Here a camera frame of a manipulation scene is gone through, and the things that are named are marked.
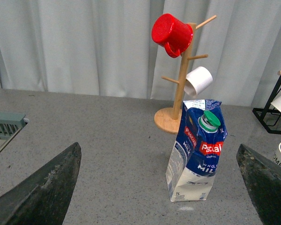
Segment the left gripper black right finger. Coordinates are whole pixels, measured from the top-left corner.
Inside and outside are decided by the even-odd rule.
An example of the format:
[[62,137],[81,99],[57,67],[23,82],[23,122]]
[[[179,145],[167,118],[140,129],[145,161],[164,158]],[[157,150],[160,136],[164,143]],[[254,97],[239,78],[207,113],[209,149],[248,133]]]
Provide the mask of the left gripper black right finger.
[[281,167],[244,144],[236,159],[261,222],[281,225]]

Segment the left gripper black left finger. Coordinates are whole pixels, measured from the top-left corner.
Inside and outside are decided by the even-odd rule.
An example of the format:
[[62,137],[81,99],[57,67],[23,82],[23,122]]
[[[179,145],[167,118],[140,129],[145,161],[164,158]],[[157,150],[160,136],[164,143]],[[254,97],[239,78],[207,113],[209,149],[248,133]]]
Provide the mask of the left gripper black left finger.
[[61,225],[81,165],[75,142],[0,197],[0,225]]

